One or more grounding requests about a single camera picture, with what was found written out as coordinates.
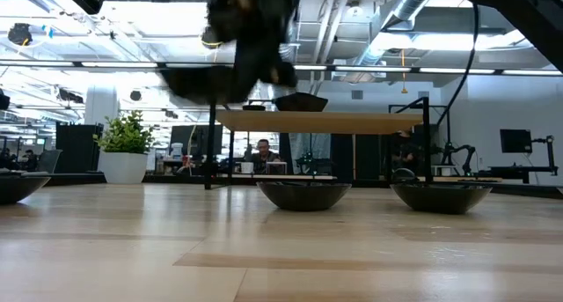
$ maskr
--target white planter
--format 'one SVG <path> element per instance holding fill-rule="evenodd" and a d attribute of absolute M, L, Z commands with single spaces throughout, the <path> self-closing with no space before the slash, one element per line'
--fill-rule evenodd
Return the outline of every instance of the white planter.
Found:
<path fill-rule="evenodd" d="M 101 151 L 98 169 L 104 173 L 107 183 L 139 184 L 147 170 L 147 155 Z"/>

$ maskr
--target wooden floor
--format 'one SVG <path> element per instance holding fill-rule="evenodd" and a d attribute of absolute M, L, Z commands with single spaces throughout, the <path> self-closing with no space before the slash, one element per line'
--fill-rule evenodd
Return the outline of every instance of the wooden floor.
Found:
<path fill-rule="evenodd" d="M 466 216 L 352 189 L 277 210 L 257 188 L 43 188 L 0 207 L 0 301 L 563 301 L 563 202 Z"/>

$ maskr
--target ductwork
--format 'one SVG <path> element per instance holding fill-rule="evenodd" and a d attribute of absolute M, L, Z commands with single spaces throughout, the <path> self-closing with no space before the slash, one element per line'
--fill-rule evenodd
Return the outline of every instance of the ductwork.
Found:
<path fill-rule="evenodd" d="M 398 30 L 410 30 L 414 25 L 414 18 L 424 8 L 429 0 L 393 0 L 388 5 L 377 8 L 372 20 L 372 42 L 355 58 L 354 65 L 376 65 L 385 53 L 385 49 L 378 48 L 377 36 L 383 29 L 396 27 Z M 344 78 L 350 83 L 373 82 L 375 77 L 369 73 L 349 73 Z"/>

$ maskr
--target green plant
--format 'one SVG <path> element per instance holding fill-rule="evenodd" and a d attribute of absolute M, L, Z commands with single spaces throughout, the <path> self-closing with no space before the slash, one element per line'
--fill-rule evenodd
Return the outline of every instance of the green plant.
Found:
<path fill-rule="evenodd" d="M 99 138 L 94 135 L 96 142 L 105 152 L 145 153 L 149 151 L 150 144 L 155 140 L 152 136 L 153 128 L 141 126 L 143 114 L 133 111 L 130 116 L 109 119 L 109 128 Z"/>

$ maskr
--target potted plant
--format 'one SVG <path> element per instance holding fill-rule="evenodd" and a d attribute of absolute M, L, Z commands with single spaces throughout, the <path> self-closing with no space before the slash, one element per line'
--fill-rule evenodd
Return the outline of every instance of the potted plant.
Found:
<path fill-rule="evenodd" d="M 133 111 L 130 116 L 107 118 L 108 129 L 94 141 L 101 148 L 99 170 L 107 183 L 138 184 L 147 169 L 147 152 L 154 141 L 152 128 L 141 126 L 143 114 Z"/>

